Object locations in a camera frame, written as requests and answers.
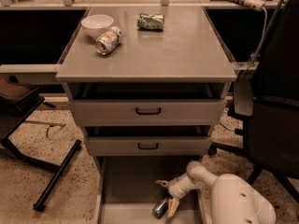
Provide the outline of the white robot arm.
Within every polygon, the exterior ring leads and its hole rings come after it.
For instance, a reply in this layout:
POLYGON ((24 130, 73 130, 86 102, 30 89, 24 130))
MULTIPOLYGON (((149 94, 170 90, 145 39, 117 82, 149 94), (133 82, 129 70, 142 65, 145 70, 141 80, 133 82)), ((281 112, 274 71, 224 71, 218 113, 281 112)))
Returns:
POLYGON ((214 175, 199 161, 190 161, 182 175, 156 183, 167 189, 168 218, 175 215, 181 199, 205 183, 213 224, 276 224, 273 205, 247 181, 233 174, 214 175))

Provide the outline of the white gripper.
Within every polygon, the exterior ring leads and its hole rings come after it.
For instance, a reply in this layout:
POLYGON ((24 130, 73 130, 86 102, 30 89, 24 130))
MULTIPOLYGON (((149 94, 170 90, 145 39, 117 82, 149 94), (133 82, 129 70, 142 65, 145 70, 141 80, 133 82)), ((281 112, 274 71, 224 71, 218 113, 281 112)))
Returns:
POLYGON ((186 196, 191 190, 196 189, 196 185, 192 178, 186 173, 180 175, 171 181, 156 180, 156 184, 167 188, 169 194, 173 197, 168 200, 167 218, 170 219, 176 213, 179 200, 186 196))

